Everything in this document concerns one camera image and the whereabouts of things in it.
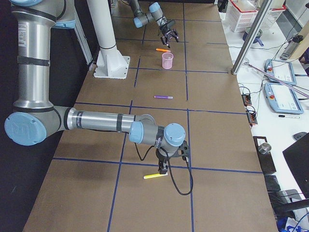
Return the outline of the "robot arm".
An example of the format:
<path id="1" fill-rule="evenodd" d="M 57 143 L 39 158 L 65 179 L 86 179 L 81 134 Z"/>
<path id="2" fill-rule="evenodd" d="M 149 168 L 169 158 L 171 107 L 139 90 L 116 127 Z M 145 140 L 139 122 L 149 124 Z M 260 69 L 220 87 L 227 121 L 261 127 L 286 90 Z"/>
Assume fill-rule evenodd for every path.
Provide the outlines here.
<path id="1" fill-rule="evenodd" d="M 179 42 L 179 34 L 177 30 L 173 27 L 175 21 L 172 19 L 167 19 L 162 8 L 158 2 L 150 3 L 149 11 L 144 13 L 140 7 L 138 0 L 127 0 L 132 13 L 134 15 L 134 24 L 136 28 L 141 28 L 148 23 L 155 22 L 159 27 L 158 34 L 162 34 L 161 42 L 170 48 L 170 40 L 172 38 Z"/>
<path id="2" fill-rule="evenodd" d="M 50 100 L 73 106 L 88 67 L 73 30 L 51 30 Z M 17 20 L 7 0 L 0 2 L 0 178 L 9 186 L 34 181 L 40 185 L 59 143 L 61 132 L 34 146 L 21 146 L 8 138 L 4 121 L 17 99 Z"/>

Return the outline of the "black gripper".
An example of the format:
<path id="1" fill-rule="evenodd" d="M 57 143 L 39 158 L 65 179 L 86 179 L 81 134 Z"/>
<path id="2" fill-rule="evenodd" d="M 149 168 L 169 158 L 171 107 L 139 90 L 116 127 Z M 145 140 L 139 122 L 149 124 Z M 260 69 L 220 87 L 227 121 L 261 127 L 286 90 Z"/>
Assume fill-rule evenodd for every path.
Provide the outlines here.
<path id="1" fill-rule="evenodd" d="M 155 154 L 158 158 L 158 171 L 160 174 L 166 174 L 169 170 L 168 161 L 169 161 L 169 154 L 163 148 L 157 148 Z"/>
<path id="2" fill-rule="evenodd" d="M 169 41 L 174 39 L 177 43 L 179 42 L 179 35 L 176 29 L 173 29 L 172 27 L 169 28 L 166 26 L 166 23 L 161 25 L 159 27 L 162 37 L 161 37 L 161 42 L 163 45 L 166 45 L 168 48 L 170 48 Z"/>

